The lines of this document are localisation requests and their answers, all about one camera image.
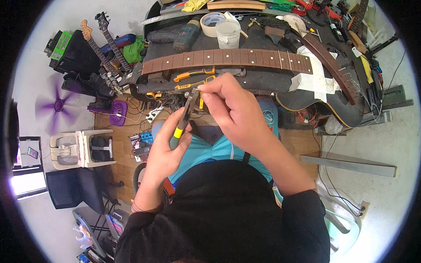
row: yellow cloth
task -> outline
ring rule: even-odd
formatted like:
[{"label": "yellow cloth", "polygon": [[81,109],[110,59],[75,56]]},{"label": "yellow cloth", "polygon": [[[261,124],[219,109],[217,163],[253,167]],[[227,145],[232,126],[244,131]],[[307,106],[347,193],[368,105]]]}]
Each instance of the yellow cloth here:
[{"label": "yellow cloth", "polygon": [[364,70],[365,70],[365,75],[367,76],[367,81],[368,84],[371,84],[374,82],[373,78],[371,77],[371,68],[370,68],[370,63],[368,62],[367,58],[365,57],[365,55],[361,55],[360,56],[361,61],[362,61],[362,65],[364,66]]},{"label": "yellow cloth", "polygon": [[210,0],[189,0],[184,4],[184,8],[181,11],[193,12],[196,9],[201,9]]}]

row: masking tape roll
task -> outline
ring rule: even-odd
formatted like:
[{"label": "masking tape roll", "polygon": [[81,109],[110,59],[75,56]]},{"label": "masking tape roll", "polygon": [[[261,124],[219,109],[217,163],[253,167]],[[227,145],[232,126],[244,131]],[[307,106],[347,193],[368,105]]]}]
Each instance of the masking tape roll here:
[{"label": "masking tape roll", "polygon": [[216,37],[215,25],[222,20],[225,20],[225,16],[222,13],[214,12],[204,15],[200,19],[200,26],[202,27],[203,33],[208,37]]}]

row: cordless drill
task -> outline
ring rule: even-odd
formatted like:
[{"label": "cordless drill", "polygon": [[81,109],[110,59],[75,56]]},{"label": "cordless drill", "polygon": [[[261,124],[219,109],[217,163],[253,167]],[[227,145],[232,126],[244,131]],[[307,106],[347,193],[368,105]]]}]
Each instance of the cordless drill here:
[{"label": "cordless drill", "polygon": [[177,53],[188,52],[192,48],[200,31],[200,18],[201,16],[194,16],[181,29],[149,32],[146,35],[146,40],[157,44],[173,43],[173,48]]}]

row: black sponge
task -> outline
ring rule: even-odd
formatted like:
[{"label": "black sponge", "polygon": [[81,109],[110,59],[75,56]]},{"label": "black sponge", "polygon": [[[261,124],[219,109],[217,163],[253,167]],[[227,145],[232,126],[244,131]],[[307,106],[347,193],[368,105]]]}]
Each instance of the black sponge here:
[{"label": "black sponge", "polygon": [[291,26],[288,24],[287,21],[279,20],[272,16],[264,16],[260,18],[260,25],[264,28],[266,26],[275,27],[279,29],[285,30],[285,33],[291,32]]}]

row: plastic bag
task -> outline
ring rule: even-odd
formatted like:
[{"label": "plastic bag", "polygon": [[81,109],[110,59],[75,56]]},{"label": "plastic bag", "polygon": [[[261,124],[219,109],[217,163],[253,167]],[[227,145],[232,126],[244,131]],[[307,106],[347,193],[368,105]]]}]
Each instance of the plastic bag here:
[{"label": "plastic bag", "polygon": [[341,132],[343,126],[338,122],[335,116],[331,115],[325,124],[325,130],[328,134],[333,135]]},{"label": "plastic bag", "polygon": [[82,225],[77,225],[76,223],[73,226],[73,230],[77,231],[81,238],[76,237],[76,240],[79,241],[82,245],[80,246],[81,249],[87,249],[88,247],[93,245],[92,236],[87,230],[86,227]]}]

